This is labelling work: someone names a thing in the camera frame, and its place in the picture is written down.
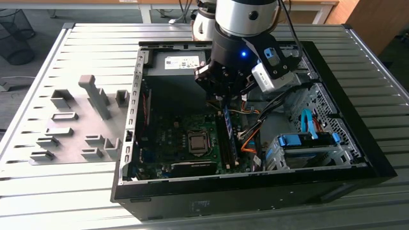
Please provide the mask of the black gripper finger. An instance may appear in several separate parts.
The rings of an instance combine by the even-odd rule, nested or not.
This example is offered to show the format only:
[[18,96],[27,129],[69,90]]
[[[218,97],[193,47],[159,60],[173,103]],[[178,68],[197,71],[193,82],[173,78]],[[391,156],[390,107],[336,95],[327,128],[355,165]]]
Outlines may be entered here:
[[221,103],[227,102],[229,83],[223,79],[225,75],[219,72],[211,71],[210,65],[194,68],[194,82],[203,89],[206,97],[214,97]]
[[251,73],[238,70],[233,75],[229,82],[229,100],[241,97],[255,88],[255,81]]

